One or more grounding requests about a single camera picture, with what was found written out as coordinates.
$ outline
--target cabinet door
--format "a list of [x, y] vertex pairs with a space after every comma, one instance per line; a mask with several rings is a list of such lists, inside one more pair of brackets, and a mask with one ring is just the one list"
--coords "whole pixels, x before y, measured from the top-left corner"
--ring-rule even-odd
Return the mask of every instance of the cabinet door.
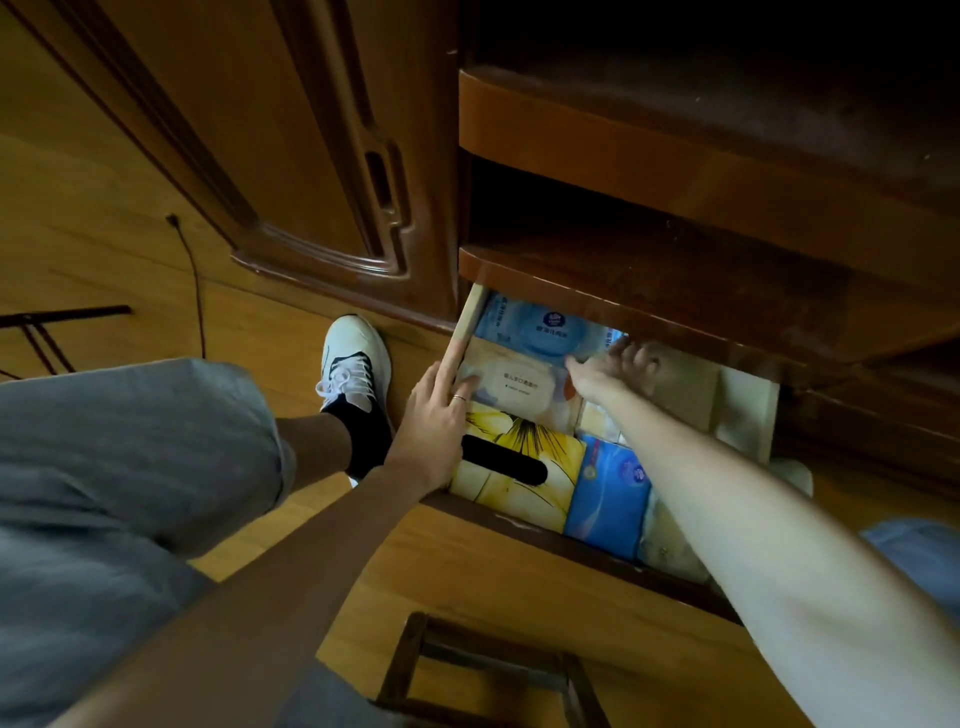
[[455, 3], [11, 5], [238, 262], [455, 320]]

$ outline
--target blue package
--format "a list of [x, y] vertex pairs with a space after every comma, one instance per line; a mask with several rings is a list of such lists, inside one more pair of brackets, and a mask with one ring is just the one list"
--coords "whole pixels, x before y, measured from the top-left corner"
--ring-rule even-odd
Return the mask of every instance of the blue package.
[[590, 435], [581, 440], [587, 452], [564, 534], [633, 560], [650, 496], [650, 478], [631, 449]]
[[586, 358], [601, 352], [620, 337], [620, 332], [549, 306], [512, 301], [494, 293], [474, 335], [562, 367], [567, 354]]

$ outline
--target yellow tissue box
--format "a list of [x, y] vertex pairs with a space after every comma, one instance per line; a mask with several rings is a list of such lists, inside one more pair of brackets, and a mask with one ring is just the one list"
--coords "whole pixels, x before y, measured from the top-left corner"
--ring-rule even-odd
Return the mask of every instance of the yellow tissue box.
[[466, 460], [460, 463], [450, 492], [508, 516], [562, 533], [573, 486], [584, 459], [584, 444], [570, 435], [471, 402], [467, 435], [532, 457], [546, 466], [539, 485], [514, 480]]

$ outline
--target wooden stool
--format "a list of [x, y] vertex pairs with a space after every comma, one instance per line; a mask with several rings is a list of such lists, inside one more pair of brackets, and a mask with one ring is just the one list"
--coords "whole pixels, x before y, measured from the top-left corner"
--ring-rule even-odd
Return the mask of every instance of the wooden stool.
[[499, 640], [423, 612], [414, 612], [407, 619], [380, 695], [374, 701], [376, 706], [442, 726], [513, 725], [408, 697], [420, 655], [460, 667], [525, 678], [531, 685], [561, 695], [571, 728], [610, 728], [576, 655]]

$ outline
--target tissue box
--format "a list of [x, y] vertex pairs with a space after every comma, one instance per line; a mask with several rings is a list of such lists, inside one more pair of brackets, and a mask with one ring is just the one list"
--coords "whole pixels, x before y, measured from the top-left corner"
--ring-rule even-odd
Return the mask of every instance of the tissue box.
[[627, 442], [620, 432], [620, 428], [607, 414], [607, 410], [591, 401], [584, 400], [575, 429], [581, 438], [592, 435], [609, 443], [625, 445]]
[[696, 584], [706, 584], [710, 579], [707, 567], [656, 490], [650, 493], [636, 557], [647, 566]]
[[467, 426], [467, 435], [539, 460], [545, 466], [545, 479], [539, 485], [529, 485], [497, 472], [495, 463], [488, 468], [463, 460], [450, 481], [450, 492], [561, 533], [584, 458], [584, 444], [476, 401], [470, 403]]
[[585, 436], [587, 452], [564, 534], [633, 560], [650, 479], [629, 448]]
[[496, 293], [487, 302], [474, 335], [562, 367], [567, 354], [586, 358], [606, 349], [621, 334], [545, 305]]
[[473, 398], [489, 407], [572, 434], [583, 400], [563, 367], [547, 364], [475, 336], [457, 377], [477, 375]]

